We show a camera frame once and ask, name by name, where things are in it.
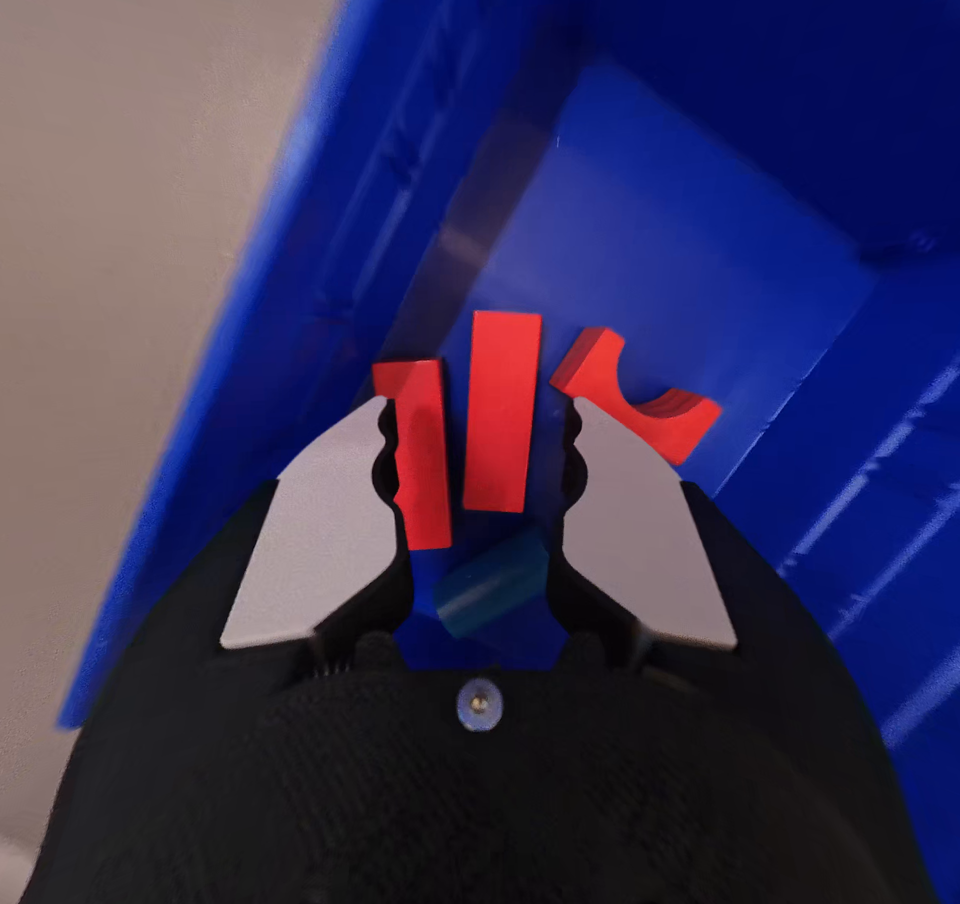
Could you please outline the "red rectangular wooden block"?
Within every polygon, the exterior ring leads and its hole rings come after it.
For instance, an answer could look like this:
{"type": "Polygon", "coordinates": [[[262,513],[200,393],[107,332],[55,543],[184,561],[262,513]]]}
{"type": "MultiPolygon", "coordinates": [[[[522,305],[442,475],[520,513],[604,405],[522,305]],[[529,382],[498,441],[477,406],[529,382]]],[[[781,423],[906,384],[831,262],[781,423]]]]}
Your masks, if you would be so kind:
{"type": "Polygon", "coordinates": [[[468,511],[524,510],[542,330],[537,313],[474,311],[462,486],[468,511]]]}
{"type": "Polygon", "coordinates": [[[398,477],[395,502],[413,552],[452,544],[446,404],[437,358],[381,361],[371,368],[374,392],[393,403],[398,477]]]}

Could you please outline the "blue plastic bin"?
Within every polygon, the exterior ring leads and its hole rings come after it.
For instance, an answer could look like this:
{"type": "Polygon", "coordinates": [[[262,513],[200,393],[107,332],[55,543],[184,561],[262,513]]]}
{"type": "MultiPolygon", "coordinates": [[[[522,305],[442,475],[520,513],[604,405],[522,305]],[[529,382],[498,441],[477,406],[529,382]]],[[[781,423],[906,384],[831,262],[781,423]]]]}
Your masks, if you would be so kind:
{"type": "Polygon", "coordinates": [[[836,643],[958,902],[958,0],[347,0],[58,724],[231,511],[475,311],[722,407],[680,474],[836,643]]]}

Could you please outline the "teal cylinder block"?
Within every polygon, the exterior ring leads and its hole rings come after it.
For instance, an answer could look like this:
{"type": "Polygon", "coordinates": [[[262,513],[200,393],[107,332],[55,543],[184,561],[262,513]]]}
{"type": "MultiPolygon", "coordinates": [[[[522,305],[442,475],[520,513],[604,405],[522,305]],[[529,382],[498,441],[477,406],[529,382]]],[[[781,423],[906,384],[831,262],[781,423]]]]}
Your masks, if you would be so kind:
{"type": "Polygon", "coordinates": [[[480,552],[434,585],[439,622],[453,638],[467,638],[545,595],[549,560],[535,526],[480,552]]]}

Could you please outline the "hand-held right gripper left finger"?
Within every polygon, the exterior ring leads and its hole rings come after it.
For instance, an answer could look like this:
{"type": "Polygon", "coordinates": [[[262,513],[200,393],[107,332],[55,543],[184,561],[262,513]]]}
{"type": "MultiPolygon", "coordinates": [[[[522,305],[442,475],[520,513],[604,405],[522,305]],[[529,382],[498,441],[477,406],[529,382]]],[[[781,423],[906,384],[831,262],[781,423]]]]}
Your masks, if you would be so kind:
{"type": "Polygon", "coordinates": [[[411,615],[414,581],[398,491],[394,402],[375,396],[281,471],[221,645],[306,639],[351,650],[411,615]]]}

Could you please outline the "red wooden arch block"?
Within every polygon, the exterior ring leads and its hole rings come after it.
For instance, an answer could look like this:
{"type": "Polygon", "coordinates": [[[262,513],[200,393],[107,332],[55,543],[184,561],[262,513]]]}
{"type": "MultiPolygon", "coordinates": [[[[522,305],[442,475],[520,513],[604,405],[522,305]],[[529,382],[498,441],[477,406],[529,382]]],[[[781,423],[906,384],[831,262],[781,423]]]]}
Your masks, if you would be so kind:
{"type": "Polygon", "coordinates": [[[607,327],[588,327],[575,339],[550,378],[568,398],[583,398],[646,442],[671,466],[682,465],[714,428],[723,409],[714,399],[670,387],[633,404],[618,378],[624,338],[607,327]]]}

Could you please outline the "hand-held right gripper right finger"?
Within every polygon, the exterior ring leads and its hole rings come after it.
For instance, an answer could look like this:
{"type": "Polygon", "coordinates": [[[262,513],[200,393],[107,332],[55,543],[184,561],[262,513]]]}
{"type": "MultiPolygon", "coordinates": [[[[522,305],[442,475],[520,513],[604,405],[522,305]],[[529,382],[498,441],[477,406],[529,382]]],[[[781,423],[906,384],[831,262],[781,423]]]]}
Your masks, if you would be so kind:
{"type": "Polygon", "coordinates": [[[607,654],[657,643],[730,653],[738,636],[681,480],[640,436],[573,400],[564,436],[566,509],[550,556],[548,607],[607,654]]]}

